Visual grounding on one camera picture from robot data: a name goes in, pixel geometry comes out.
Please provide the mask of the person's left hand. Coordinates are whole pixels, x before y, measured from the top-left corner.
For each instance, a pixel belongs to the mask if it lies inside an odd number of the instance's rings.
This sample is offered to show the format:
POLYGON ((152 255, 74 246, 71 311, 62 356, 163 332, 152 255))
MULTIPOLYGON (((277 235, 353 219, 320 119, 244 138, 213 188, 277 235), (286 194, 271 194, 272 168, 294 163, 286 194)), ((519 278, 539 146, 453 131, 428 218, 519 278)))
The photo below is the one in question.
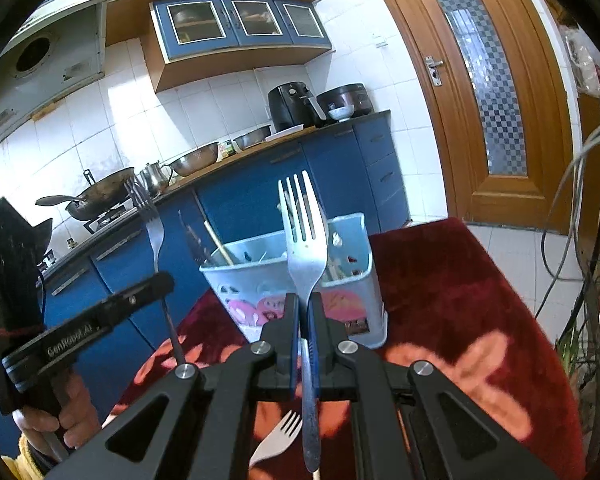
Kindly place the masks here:
POLYGON ((79 448, 102 429, 91 395, 78 374, 69 375, 66 395, 68 401, 58 417, 28 406, 12 413, 12 419, 30 445, 47 456, 52 455, 52 449, 44 434, 54 434, 61 428, 65 430, 65 445, 79 448))

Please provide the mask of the yellow sleeve forearm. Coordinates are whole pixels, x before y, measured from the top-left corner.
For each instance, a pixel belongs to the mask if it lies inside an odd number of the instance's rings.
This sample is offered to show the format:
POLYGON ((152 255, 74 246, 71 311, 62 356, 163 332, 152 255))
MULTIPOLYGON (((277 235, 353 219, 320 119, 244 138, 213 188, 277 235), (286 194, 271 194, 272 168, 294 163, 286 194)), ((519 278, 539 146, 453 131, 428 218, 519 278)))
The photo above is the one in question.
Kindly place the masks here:
POLYGON ((16 458, 1 456, 12 475, 18 480, 43 480, 44 474, 36 466, 34 456, 29 448, 29 441, 22 434, 18 440, 19 454, 16 458))

